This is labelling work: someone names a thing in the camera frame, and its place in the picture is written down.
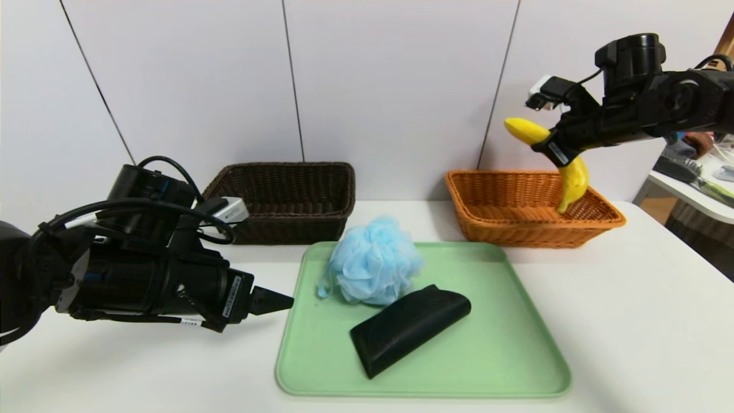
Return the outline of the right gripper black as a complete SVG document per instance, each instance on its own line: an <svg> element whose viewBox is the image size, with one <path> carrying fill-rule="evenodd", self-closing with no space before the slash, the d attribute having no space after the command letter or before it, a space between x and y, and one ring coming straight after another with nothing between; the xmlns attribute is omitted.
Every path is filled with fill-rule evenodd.
<svg viewBox="0 0 734 413"><path fill-rule="evenodd" d="M551 129L534 125L530 136L533 151L542 153L556 167L566 167L582 152L602 146L599 138L599 122L602 111L585 114L567 111Z"/></svg>

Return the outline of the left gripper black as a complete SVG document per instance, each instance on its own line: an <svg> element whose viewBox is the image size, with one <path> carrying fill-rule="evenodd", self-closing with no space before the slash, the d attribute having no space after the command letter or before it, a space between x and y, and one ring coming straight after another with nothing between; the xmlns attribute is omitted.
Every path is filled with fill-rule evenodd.
<svg viewBox="0 0 734 413"><path fill-rule="evenodd" d="M288 295L252 288L253 281L252 274L231 268L218 252L174 254L167 263L163 313L199 317L201 327L223 332L231 324L240 324L248 312L264 315L294 305Z"/></svg>

